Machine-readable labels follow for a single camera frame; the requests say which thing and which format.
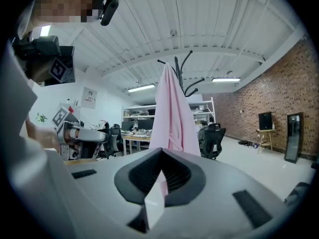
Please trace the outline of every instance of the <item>desk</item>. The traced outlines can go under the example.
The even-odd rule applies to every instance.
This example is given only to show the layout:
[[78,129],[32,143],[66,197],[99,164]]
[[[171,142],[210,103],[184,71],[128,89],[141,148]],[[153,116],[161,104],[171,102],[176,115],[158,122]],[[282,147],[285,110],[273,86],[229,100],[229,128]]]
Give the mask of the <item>desk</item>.
[[141,141],[147,141],[150,142],[151,138],[140,138],[140,137],[132,137],[132,136],[124,136],[123,137],[123,146],[124,146],[124,156],[127,155],[126,153],[126,141],[129,141],[130,144],[130,154],[132,154],[132,141],[137,142],[137,149],[141,150]]
[[[261,134],[260,135],[260,144],[259,144],[259,148],[258,148],[257,154],[259,153],[259,150],[261,149],[262,146],[270,146],[271,150],[273,150],[273,144],[271,142],[271,132],[272,131],[274,131],[274,129],[269,129],[269,130],[260,130],[260,129],[258,129],[257,130],[257,132]],[[263,143],[263,139],[264,139],[263,136],[265,136],[265,134],[267,134],[267,133],[268,133],[270,142],[264,142]]]

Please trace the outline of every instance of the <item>ceiling light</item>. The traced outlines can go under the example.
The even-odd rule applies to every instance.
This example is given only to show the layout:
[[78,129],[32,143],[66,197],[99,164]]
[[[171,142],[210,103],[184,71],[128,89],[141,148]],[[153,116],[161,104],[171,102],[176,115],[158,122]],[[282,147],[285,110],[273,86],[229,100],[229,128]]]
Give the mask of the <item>ceiling light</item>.
[[214,78],[212,82],[240,82],[240,78]]
[[48,36],[50,27],[51,27],[50,25],[49,26],[43,26],[42,29],[41,29],[40,36]]
[[155,88],[155,85],[154,85],[154,84],[150,84],[150,85],[147,85],[147,86],[143,86],[143,87],[139,87],[139,88],[135,88],[135,89],[128,90],[128,92],[135,92],[135,91],[140,91],[140,90],[147,90],[147,89],[151,89],[151,88]]

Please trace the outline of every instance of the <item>poster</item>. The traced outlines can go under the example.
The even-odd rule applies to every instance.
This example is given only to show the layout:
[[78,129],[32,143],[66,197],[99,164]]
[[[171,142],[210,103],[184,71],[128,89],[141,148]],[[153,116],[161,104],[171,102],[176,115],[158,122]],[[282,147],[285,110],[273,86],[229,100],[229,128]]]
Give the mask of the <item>poster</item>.
[[88,88],[84,88],[81,107],[95,109],[97,92]]

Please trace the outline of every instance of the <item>white floor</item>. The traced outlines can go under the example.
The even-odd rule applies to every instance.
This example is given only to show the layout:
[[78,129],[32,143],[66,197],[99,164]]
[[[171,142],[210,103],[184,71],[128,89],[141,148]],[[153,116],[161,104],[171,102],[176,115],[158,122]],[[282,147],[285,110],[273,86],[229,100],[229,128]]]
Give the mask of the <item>white floor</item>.
[[313,161],[299,158],[296,164],[284,160],[284,154],[239,145],[237,140],[224,137],[222,152],[216,160],[242,170],[284,200],[299,182],[310,183],[315,170]]

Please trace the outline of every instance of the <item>white ceiling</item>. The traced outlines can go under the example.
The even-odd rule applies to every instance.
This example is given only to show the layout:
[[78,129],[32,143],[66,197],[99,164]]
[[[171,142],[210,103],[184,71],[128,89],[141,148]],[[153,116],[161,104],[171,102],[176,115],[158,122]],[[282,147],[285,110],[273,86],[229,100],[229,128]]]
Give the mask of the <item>white ceiling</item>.
[[[300,32],[294,36],[299,23],[284,0],[120,0],[108,26],[57,25],[49,34],[60,45],[75,46],[76,68],[101,71],[106,84],[124,93],[159,82],[163,64],[157,59],[174,67],[175,56],[181,65],[193,50],[183,68],[184,86],[204,77],[198,93],[213,93],[238,89],[213,84],[213,77],[233,71],[242,87],[268,69],[300,38]],[[155,94],[147,91],[130,95],[146,102]]]

